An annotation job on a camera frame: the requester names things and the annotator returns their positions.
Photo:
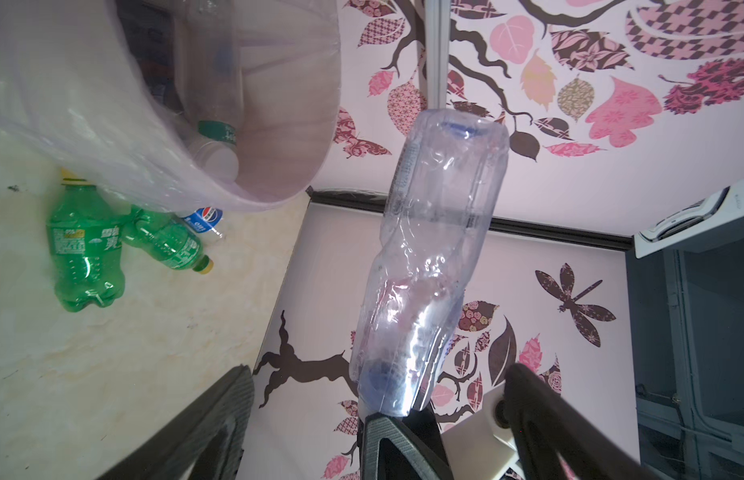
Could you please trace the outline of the tall clear bottle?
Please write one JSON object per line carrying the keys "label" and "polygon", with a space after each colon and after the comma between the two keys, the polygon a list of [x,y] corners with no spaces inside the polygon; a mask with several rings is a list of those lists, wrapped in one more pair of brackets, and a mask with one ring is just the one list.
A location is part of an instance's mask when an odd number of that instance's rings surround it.
{"label": "tall clear bottle", "polygon": [[509,149],[500,123],[452,109],[417,116],[389,190],[352,349],[360,418],[403,418],[430,401]]}

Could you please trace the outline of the green white label bottle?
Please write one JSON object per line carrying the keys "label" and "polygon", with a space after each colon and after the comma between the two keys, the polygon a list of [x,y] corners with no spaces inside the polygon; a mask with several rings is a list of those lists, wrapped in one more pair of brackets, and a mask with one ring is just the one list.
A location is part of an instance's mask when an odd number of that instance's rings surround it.
{"label": "green white label bottle", "polygon": [[176,88],[193,129],[207,139],[195,156],[200,168],[224,183],[239,174],[237,129],[243,123],[240,58],[231,1],[176,1]]}

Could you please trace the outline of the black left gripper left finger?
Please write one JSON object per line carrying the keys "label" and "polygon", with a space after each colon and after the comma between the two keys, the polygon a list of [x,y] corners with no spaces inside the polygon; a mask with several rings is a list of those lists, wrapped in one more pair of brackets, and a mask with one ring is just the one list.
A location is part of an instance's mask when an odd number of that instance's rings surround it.
{"label": "black left gripper left finger", "polygon": [[251,369],[229,370],[103,479],[233,479],[254,401]]}

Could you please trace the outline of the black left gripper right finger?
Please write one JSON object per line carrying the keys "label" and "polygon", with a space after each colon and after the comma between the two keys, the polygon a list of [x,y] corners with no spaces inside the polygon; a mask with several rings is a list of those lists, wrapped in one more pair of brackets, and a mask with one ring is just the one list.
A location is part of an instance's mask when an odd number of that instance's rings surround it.
{"label": "black left gripper right finger", "polygon": [[510,366],[505,418],[527,479],[564,479],[567,464],[580,479],[654,479],[529,368]]}

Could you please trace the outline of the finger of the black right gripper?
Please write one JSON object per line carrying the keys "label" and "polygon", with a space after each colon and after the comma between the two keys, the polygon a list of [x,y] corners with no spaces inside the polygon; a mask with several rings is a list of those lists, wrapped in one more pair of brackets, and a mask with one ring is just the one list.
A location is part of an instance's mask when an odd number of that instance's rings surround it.
{"label": "finger of the black right gripper", "polygon": [[357,444],[362,480],[453,478],[432,407],[359,420]]}

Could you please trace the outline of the green plastic bottle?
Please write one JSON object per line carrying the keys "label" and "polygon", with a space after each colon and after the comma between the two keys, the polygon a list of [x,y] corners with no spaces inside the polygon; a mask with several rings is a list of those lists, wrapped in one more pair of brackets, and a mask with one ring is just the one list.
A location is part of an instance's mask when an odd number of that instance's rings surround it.
{"label": "green plastic bottle", "polygon": [[62,195],[46,223],[55,295],[69,312],[89,305],[109,307],[126,286],[121,268],[124,218],[94,184],[71,171],[61,171],[61,184]]}

